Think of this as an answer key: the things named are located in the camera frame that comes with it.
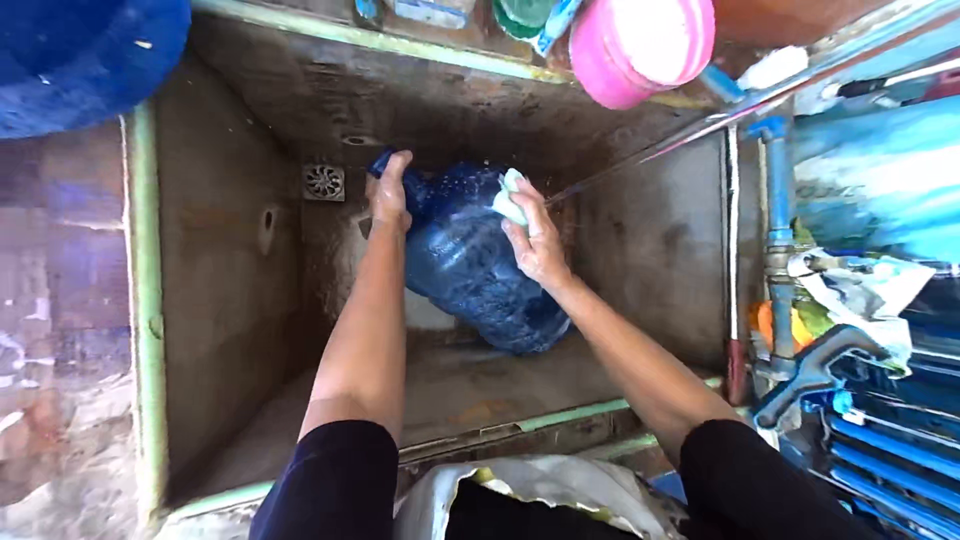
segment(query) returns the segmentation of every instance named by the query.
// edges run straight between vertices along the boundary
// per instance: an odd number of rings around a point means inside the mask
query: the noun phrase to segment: person's left hand
[[[401,231],[410,229],[410,212],[403,193],[403,171],[414,158],[413,152],[402,150],[390,156],[380,179],[367,175],[367,199],[373,225],[398,225]]]

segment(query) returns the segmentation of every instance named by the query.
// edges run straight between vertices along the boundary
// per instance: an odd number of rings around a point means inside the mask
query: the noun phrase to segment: drain hole
[[[350,146],[379,146],[380,143],[371,136],[366,135],[347,135],[341,139],[344,144]]]

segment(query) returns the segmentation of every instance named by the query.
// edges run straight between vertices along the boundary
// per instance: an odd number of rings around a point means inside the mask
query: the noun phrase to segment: hand
[[[403,171],[413,158],[414,155],[409,150],[397,152],[390,156],[379,180],[373,175],[367,175],[366,193],[374,227],[378,224],[397,225],[403,232],[410,229],[411,217],[403,193]]]
[[[510,198],[527,216],[529,234],[509,219],[504,219],[500,226],[514,246],[516,266],[528,278],[550,290],[572,277],[564,259],[560,233],[550,220],[543,195],[530,185],[530,181],[521,178],[516,181],[516,186],[519,191],[511,193]]]

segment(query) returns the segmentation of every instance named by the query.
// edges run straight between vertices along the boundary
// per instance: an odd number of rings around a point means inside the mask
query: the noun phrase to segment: white plastic container
[[[459,30],[467,26],[476,0],[386,0],[397,15],[442,28]]]

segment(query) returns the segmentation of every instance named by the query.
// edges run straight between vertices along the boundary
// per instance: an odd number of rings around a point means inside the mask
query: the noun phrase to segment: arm
[[[409,151],[390,158],[380,180],[367,178],[373,226],[367,253],[310,393],[300,438],[337,420],[370,420],[399,442],[406,375],[403,321],[403,250],[410,214],[401,176]]]
[[[543,196],[526,179],[518,186],[519,193],[511,198],[523,208],[530,222],[529,233],[503,220],[517,266],[539,282],[570,316],[670,460],[679,462],[686,436],[705,421],[739,420],[723,398],[570,272]]]

